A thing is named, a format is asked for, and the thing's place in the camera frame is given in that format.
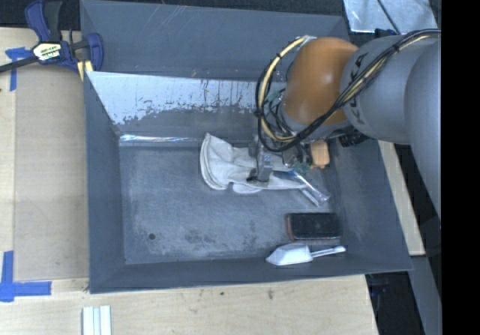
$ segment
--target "black smartphone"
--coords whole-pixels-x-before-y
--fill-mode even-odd
[[[335,213],[292,213],[286,216],[291,241],[327,241],[340,239],[340,224]]]

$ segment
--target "blue tape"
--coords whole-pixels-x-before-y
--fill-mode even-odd
[[[1,268],[0,301],[13,302],[17,296],[51,295],[52,282],[14,282],[14,252],[3,254]]]
[[[12,60],[12,62],[16,61],[17,59],[24,59],[30,58],[33,56],[32,51],[26,49],[25,47],[17,47],[16,49],[7,49],[5,50],[5,54],[7,54],[8,58]],[[17,69],[13,69],[10,75],[10,91],[13,91],[17,88]]]

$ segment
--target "white glove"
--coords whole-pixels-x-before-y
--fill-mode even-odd
[[[289,171],[277,156],[271,157],[275,171]],[[261,190],[301,189],[305,185],[296,181],[270,175],[268,182],[247,182],[257,160],[248,153],[248,148],[235,148],[228,142],[207,133],[200,150],[200,168],[207,185],[214,190],[226,190],[233,183],[236,193],[257,193]]]

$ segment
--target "orange object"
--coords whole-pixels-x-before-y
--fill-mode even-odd
[[[324,169],[330,163],[329,146],[324,140],[316,140],[310,144],[312,165]]]
[[[289,72],[283,110],[294,121],[309,125],[325,114],[340,95],[340,80],[357,46],[335,37],[320,37],[306,43]],[[344,121],[336,111],[325,124]]]

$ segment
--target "gray tray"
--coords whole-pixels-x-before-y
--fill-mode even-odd
[[[297,190],[211,190],[200,174],[206,132],[237,146],[250,141],[255,82],[275,53],[299,35],[347,39],[340,17],[81,5],[82,32],[99,32],[106,56],[106,72],[84,82],[91,292],[411,268],[373,140],[330,143],[331,164],[314,173],[332,194],[321,209]],[[337,212],[347,253],[283,268],[265,262],[288,243],[285,215],[302,211]]]

